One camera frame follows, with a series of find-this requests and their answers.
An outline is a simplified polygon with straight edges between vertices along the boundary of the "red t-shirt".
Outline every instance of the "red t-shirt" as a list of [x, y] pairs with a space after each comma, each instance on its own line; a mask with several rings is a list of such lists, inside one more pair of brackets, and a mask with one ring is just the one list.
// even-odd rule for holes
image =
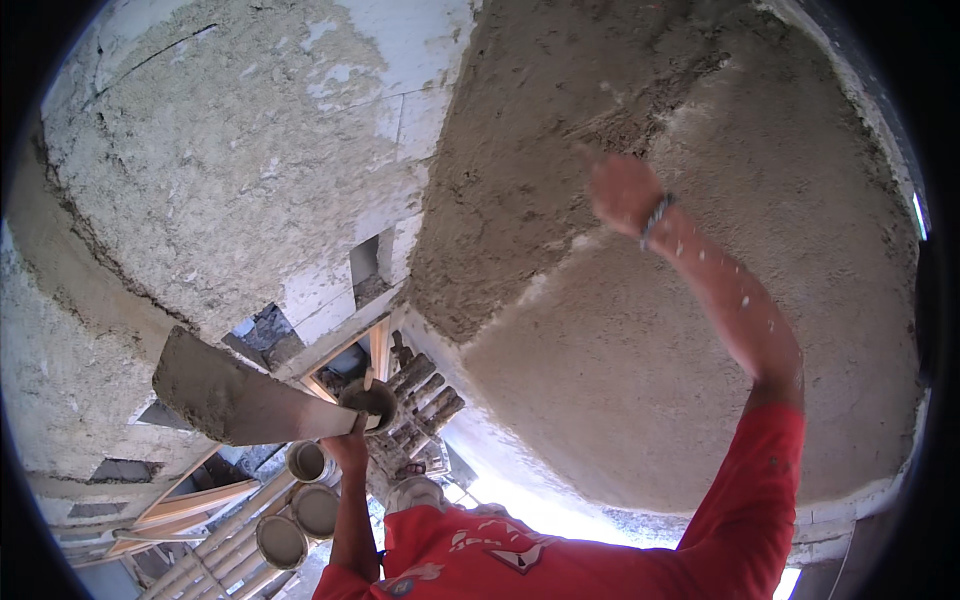
[[565, 540], [519, 521], [418, 506], [388, 515], [385, 581], [331, 564], [314, 600], [770, 598], [790, 552], [804, 416], [765, 404], [730, 450], [677, 550]]

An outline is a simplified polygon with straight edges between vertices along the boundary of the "bracelet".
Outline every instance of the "bracelet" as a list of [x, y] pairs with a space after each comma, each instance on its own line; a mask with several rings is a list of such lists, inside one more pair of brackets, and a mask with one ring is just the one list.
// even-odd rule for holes
[[650, 233], [650, 229], [657, 224], [657, 221], [663, 217], [663, 211], [665, 211], [666, 208], [674, 202], [676, 202], [676, 198], [672, 192], [663, 194], [663, 200], [661, 200], [660, 203], [657, 204], [657, 207], [654, 208], [654, 213], [650, 215], [649, 219], [647, 219], [647, 227], [643, 228], [643, 231], [640, 233], [641, 248], [644, 250], [647, 249], [647, 234]]

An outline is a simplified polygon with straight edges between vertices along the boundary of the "rough wall surface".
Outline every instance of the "rough wall surface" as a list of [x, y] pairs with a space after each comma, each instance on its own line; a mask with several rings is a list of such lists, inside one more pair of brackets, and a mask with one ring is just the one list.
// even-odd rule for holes
[[470, 3], [117, 3], [43, 104], [69, 201], [121, 277], [208, 341], [276, 301], [306, 344], [348, 253], [405, 276]]
[[916, 240], [886, 160], [810, 39], [711, 6], [490, 6], [426, 202], [412, 303], [470, 341], [496, 416], [603, 504], [694, 509], [749, 381], [664, 263], [576, 237], [596, 223], [571, 141], [652, 160], [795, 324], [802, 503], [889, 477], [910, 449]]

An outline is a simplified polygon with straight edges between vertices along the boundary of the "mortar on trowel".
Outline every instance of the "mortar on trowel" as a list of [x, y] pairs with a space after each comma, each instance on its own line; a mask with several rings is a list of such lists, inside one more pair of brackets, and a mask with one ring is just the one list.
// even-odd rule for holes
[[206, 344], [183, 327], [167, 337], [154, 371], [161, 402], [223, 444], [277, 444], [349, 433], [360, 411], [366, 432], [390, 427], [396, 395], [372, 369], [350, 383], [338, 404], [296, 390]]

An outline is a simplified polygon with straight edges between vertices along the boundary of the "concrete wall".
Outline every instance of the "concrete wall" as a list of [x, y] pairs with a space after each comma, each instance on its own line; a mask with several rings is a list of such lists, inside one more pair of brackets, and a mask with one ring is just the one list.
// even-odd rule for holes
[[[307, 345], [277, 370], [296, 380], [390, 309], [478, 10], [133, 0], [95, 19], [42, 103], [3, 229], [4, 398], [58, 531], [129, 524], [210, 448], [135, 423], [173, 324], [217, 343], [274, 301]], [[358, 311], [348, 255], [377, 234], [387, 289]], [[106, 457], [163, 466], [86, 483]], [[78, 502], [126, 506], [69, 517]], [[62, 545], [103, 551], [105, 535]]]

